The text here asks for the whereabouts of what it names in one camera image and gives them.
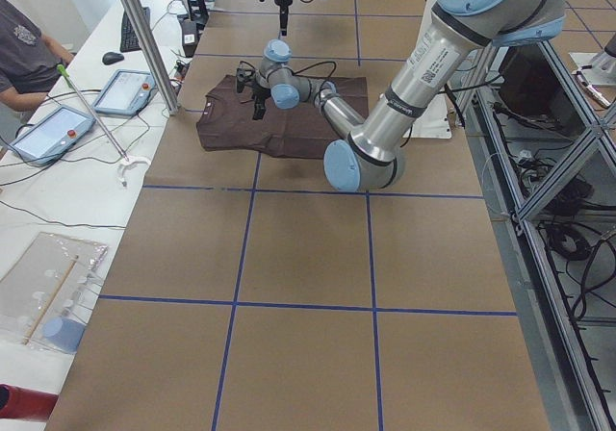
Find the black computer mouse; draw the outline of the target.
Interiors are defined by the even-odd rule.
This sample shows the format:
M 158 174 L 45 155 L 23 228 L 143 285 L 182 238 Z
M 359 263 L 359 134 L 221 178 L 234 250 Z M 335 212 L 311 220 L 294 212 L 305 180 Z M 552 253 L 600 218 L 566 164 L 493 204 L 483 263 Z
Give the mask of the black computer mouse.
M 124 55 L 118 52 L 106 52 L 103 54 L 102 58 L 101 58 L 101 62 L 104 65 L 112 65 L 115 63 L 119 63 L 121 61 L 124 60 Z

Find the white plastic hook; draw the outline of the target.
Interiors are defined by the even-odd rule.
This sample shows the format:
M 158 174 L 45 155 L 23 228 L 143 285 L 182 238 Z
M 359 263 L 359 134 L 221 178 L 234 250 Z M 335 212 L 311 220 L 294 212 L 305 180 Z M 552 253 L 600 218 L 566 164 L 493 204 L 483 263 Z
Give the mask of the white plastic hook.
M 134 156 L 134 155 L 128 155 L 127 157 L 120 159 L 116 174 L 117 174 L 117 180 L 124 188 L 128 186 L 126 173 L 137 165 L 150 166 L 151 160 L 147 157 Z

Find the red cylinder object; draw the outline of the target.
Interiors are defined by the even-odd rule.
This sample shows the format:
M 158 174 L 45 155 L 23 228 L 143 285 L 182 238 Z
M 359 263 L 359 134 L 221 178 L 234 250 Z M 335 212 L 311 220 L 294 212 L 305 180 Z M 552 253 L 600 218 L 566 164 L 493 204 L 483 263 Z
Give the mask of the red cylinder object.
M 2 384 L 1 418 L 46 422 L 58 398 L 54 393 Z

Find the far teach pendant tablet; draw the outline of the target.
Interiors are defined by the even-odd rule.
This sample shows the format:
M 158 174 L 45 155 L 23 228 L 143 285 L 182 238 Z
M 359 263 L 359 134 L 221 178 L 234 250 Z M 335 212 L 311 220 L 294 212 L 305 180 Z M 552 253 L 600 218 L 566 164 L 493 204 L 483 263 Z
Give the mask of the far teach pendant tablet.
M 149 72 L 119 69 L 92 106 L 107 116 L 135 116 L 149 103 L 155 90 L 156 83 Z

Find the near teach pendant tablet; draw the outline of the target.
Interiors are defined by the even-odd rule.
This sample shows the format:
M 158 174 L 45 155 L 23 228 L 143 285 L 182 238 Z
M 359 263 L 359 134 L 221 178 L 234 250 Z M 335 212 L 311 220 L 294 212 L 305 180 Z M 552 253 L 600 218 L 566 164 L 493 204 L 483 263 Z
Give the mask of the near teach pendant tablet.
M 9 144 L 22 161 L 44 166 L 58 160 L 92 127 L 94 118 L 61 106 Z

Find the wooden stick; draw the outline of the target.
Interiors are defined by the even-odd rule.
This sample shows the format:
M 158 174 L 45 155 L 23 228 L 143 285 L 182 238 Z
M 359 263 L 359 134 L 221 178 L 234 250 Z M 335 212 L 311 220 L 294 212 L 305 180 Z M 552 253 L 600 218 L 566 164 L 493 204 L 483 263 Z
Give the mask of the wooden stick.
M 57 283 L 55 284 L 55 287 L 52 289 L 52 291 L 50 293 L 48 293 L 48 296 L 39 305 L 39 311 L 38 311 L 37 317 L 34 319 L 33 323 L 30 325 L 30 328 L 27 330 L 27 332 L 25 333 L 25 335 L 22 338 L 21 343 L 23 345 L 27 345 L 30 342 L 30 340 L 32 339 L 32 337 L 34 336 L 34 334 L 37 331 L 39 325 L 41 324 L 43 318 L 45 317 L 45 315 L 49 311 L 49 308 L 52 306 L 52 304 L 53 304 L 54 300 L 56 299 L 58 293 L 62 289 L 62 287 L 64 285 L 64 282 L 66 281 L 66 279 L 68 278 L 68 276 L 70 275 L 70 273 L 72 272 L 72 270 L 74 269 L 74 267 L 75 267 L 75 265 L 77 264 L 78 261 L 79 261 L 79 256 L 78 255 L 75 255 L 75 256 L 73 256 L 70 259 L 68 268 L 66 269 L 64 274 L 61 277 L 58 278 Z

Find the aluminium side rail frame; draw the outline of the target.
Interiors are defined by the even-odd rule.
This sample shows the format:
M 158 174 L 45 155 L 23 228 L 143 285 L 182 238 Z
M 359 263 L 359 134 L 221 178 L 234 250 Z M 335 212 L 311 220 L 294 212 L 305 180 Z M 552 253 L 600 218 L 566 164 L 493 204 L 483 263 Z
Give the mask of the aluminium side rail frame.
M 450 82 L 554 430 L 615 426 L 615 85 L 590 64 L 606 39 L 490 47 Z

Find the seated person grey shirt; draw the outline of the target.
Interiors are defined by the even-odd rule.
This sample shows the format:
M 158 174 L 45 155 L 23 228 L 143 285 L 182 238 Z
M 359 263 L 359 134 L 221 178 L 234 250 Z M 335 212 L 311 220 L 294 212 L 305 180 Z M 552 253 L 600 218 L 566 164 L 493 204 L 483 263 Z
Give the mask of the seated person grey shirt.
M 8 0 L 1 0 L 1 103 L 35 111 L 74 56 Z

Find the dark brown t-shirt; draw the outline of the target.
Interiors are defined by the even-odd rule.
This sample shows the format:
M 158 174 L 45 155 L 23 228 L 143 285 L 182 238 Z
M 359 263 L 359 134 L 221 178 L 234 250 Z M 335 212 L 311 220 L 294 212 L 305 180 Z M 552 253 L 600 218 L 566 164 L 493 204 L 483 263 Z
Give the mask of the dark brown t-shirt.
M 280 110 L 268 103 L 262 119 L 253 118 L 247 90 L 236 93 L 236 78 L 225 75 L 206 94 L 202 116 L 196 122 L 201 146 L 207 151 L 254 150 L 274 158 L 323 158 L 329 143 L 339 138 L 318 108 L 300 103 Z

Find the black keyboard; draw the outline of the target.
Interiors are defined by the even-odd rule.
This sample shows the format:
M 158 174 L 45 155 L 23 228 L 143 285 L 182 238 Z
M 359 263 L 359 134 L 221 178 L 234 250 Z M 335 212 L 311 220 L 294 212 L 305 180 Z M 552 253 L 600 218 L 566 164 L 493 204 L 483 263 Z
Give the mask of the black keyboard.
M 128 13 L 124 12 L 121 19 L 119 51 L 121 53 L 128 53 L 139 50 L 141 50 L 141 44 L 137 36 L 137 31 Z

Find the clear plastic sheet bag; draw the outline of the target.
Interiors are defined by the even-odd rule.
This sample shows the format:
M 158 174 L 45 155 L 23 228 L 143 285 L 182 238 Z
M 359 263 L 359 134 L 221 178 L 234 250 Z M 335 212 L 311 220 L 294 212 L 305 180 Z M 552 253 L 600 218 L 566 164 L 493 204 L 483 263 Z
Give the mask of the clear plastic sheet bag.
M 104 280 L 98 267 L 108 246 L 69 236 L 40 233 L 1 278 L 1 339 L 21 344 L 22 338 L 48 296 L 68 268 L 70 259 L 79 261 L 64 282 L 49 311 L 26 346 L 60 350 L 42 334 L 43 325 L 54 317 L 68 317 L 86 325 Z

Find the light blue cup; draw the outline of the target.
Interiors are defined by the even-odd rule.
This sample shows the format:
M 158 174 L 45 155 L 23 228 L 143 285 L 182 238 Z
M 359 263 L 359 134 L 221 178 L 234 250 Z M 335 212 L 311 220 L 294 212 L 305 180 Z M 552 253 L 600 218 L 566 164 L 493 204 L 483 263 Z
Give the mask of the light blue cup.
M 43 336 L 60 350 L 74 354 L 86 331 L 86 325 L 68 317 L 49 319 L 42 329 Z

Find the teach pendant tablet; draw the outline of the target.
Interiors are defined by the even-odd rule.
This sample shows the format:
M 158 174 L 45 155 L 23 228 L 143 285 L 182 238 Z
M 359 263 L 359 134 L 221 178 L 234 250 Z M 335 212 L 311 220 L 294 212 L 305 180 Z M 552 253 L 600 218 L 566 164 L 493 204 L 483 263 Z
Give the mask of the teach pendant tablet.
M 9 144 L 22 161 L 44 166 L 58 160 L 92 127 L 94 118 L 61 106 Z
M 149 72 L 119 69 L 92 106 L 107 116 L 135 116 L 149 103 L 155 90 L 156 83 Z

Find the aluminium frame post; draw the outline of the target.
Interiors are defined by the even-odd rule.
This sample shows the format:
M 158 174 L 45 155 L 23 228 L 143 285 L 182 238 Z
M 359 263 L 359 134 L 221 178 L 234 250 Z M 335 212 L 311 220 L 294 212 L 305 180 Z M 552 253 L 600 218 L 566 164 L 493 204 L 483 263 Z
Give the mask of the aluminium frame post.
M 141 0 L 120 0 L 120 2 L 136 31 L 141 51 L 144 54 L 159 93 L 165 101 L 168 113 L 175 115 L 179 110 L 177 95 L 171 85 L 163 58 L 150 30 L 149 22 L 145 19 Z

